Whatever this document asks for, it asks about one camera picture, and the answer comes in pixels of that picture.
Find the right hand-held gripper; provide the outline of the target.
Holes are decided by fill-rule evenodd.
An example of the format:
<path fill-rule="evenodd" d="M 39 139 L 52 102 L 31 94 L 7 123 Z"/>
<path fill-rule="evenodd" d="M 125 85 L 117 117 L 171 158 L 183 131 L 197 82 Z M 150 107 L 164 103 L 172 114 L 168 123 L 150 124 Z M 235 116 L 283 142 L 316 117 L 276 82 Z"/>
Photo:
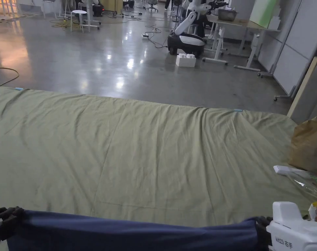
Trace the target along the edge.
<path fill-rule="evenodd" d="M 304 220 L 292 202 L 273 202 L 273 218 L 256 217 L 259 247 L 270 251 L 317 251 L 317 222 Z"/>

